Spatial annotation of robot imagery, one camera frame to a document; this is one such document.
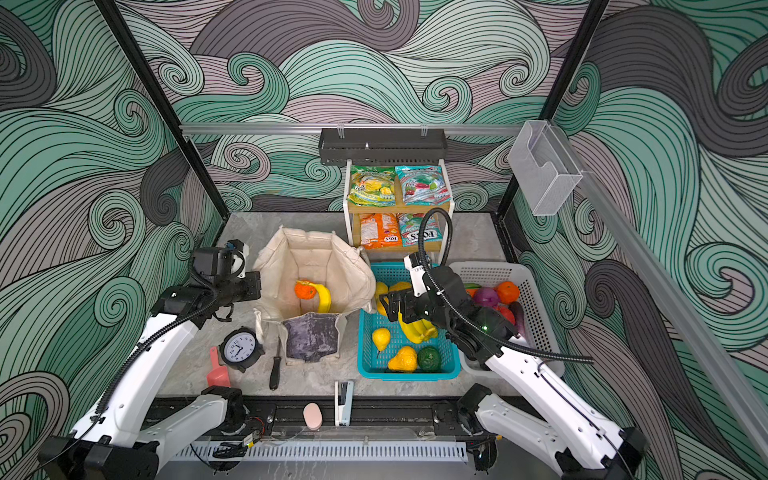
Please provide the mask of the single yellow banana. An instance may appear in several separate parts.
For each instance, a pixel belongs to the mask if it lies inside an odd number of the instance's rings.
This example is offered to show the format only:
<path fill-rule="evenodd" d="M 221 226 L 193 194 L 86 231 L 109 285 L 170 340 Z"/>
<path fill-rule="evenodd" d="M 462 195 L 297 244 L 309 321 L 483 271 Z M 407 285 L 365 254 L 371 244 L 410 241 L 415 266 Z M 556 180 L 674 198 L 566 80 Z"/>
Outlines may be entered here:
<path fill-rule="evenodd" d="M 314 282 L 311 282 L 311 283 L 317 288 L 317 296 L 312 300 L 302 300 L 302 301 L 316 300 L 317 305 L 316 305 L 315 311 L 318 313 L 329 313 L 332 306 L 332 296 L 331 296 L 330 290 L 322 284 L 317 284 Z"/>

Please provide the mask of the beige canvas grocery bag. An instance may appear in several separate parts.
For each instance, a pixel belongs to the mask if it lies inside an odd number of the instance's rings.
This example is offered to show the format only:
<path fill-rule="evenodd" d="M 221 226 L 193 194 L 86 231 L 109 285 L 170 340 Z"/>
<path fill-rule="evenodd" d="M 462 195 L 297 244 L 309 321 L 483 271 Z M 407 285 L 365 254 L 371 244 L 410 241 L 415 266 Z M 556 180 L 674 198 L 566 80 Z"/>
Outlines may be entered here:
<path fill-rule="evenodd" d="M 375 311 L 367 255 L 334 233 L 281 227 L 259 252 L 257 333 L 274 331 L 290 365 L 335 361 L 347 316 Z"/>

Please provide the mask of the orange fruit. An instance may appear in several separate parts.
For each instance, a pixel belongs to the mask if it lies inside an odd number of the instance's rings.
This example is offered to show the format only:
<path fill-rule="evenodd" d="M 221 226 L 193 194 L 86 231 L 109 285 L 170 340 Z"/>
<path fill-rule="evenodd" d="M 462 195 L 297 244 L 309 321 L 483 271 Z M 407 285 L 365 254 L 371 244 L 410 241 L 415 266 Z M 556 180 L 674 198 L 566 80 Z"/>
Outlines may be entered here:
<path fill-rule="evenodd" d="M 294 293 L 300 300 L 312 300 L 317 296 L 317 288 L 311 282 L 297 281 Z"/>

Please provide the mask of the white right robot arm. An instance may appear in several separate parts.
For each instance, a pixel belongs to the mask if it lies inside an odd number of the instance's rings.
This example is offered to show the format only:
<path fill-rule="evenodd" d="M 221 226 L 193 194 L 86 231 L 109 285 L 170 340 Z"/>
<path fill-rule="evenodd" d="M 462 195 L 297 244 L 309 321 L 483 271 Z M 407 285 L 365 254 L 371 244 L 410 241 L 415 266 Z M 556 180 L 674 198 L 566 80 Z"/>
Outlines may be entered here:
<path fill-rule="evenodd" d="M 489 388 L 473 385 L 458 401 L 471 435 L 501 436 L 549 466 L 562 479 L 631 479 L 647 441 L 591 407 L 548 366 L 548 361 L 591 363 L 528 346 L 499 312 L 475 303 L 460 277 L 435 266 L 423 252 L 404 259 L 410 288 L 382 297 L 390 320 L 428 320 L 464 354 L 485 364 L 535 410 L 528 414 Z"/>

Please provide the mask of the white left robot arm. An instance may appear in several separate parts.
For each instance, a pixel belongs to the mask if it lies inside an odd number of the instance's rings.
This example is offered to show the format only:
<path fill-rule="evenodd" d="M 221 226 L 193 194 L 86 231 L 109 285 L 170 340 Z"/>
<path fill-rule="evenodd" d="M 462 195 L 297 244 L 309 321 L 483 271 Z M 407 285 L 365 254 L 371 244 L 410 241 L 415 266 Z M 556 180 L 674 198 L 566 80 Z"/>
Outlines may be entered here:
<path fill-rule="evenodd" d="M 139 341 L 97 403 L 71 432 L 43 442 L 37 458 L 51 479 L 153 479 L 180 451 L 213 429 L 238 433 L 247 422 L 242 392 L 209 386 L 190 404 L 145 427 L 173 365 L 223 307 L 257 300 L 260 275 L 246 268 L 247 246 L 230 240 L 190 258 L 189 284 L 167 288 Z"/>

